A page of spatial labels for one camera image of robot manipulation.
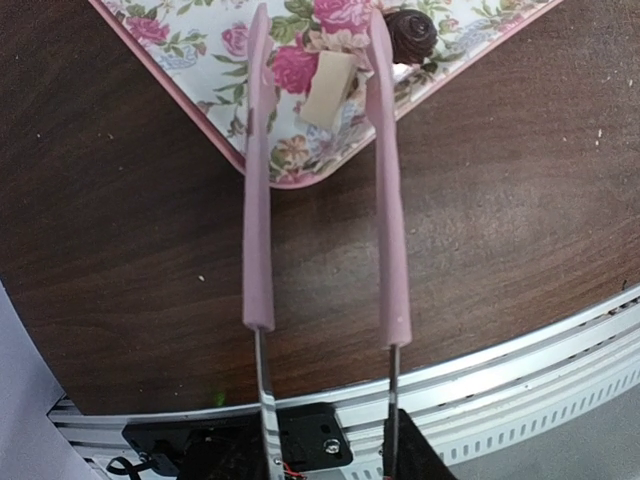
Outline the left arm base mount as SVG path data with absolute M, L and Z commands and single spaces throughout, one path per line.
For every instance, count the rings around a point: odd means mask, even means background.
M 285 477 L 303 479 L 307 472 L 344 467 L 353 453 L 327 403 L 292 407 L 278 412 Z M 265 479 L 264 447 L 258 413 L 169 423 L 129 424 L 123 438 L 139 455 L 132 464 L 122 456 L 106 471 L 139 479 L 151 470 L 176 479 Z

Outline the dark rose chocolate lower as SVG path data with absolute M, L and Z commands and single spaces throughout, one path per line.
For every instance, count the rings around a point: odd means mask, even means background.
M 421 65 L 434 52 L 438 31 L 433 20 L 416 9 L 396 9 L 383 13 L 393 52 L 394 64 Z

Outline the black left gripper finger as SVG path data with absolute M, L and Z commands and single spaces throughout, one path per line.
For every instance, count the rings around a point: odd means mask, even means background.
M 385 420 L 382 462 L 384 479 L 457 479 L 403 409 Z

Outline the front aluminium frame rail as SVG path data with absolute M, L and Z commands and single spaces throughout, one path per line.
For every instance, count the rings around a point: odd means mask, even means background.
M 507 448 L 566 423 L 639 385 L 639 284 L 573 316 L 399 378 L 399 407 L 447 465 Z M 329 403 L 354 455 L 309 479 L 382 479 L 388 381 L 278 400 L 279 408 Z M 61 399 L 48 418 L 102 479 L 108 457 L 136 455 L 129 423 L 209 420 L 254 413 L 257 404 L 149 415 L 83 415 Z

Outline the white chocolate piece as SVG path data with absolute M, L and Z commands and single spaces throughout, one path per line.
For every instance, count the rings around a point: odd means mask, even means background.
M 354 55 L 322 51 L 300 118 L 318 128 L 332 130 L 352 86 L 356 69 Z

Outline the pink metal tongs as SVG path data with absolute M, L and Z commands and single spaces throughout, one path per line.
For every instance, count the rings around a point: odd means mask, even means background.
M 253 330 L 263 445 L 268 476 L 285 476 L 276 401 L 266 349 L 275 328 L 271 257 L 271 213 L 267 123 L 276 106 L 274 76 L 267 65 L 273 49 L 267 6 L 258 5 L 247 43 L 248 120 L 243 227 L 243 323 Z M 383 476 L 397 476 L 399 450 L 398 376 L 400 350 L 412 340 L 408 262 L 400 165 L 394 116 L 393 49 L 383 14 L 375 9 L 369 24 L 367 55 L 372 62 L 366 116 L 375 129 L 376 205 L 380 271 L 380 328 L 389 349 L 389 405 L 384 427 Z

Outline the pink floral serving tray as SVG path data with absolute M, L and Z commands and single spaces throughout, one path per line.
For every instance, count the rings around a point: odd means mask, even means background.
M 96 10 L 237 169 L 244 166 L 247 39 L 253 1 L 98 1 Z M 373 9 L 420 12 L 435 24 L 433 54 L 394 69 L 395 114 L 403 117 L 456 75 L 552 8 L 549 1 L 271 1 L 277 104 L 270 116 L 270 181 L 311 186 L 335 173 L 374 137 L 365 116 L 369 75 L 361 67 L 336 126 L 304 122 L 300 109 L 319 54 L 363 56 Z

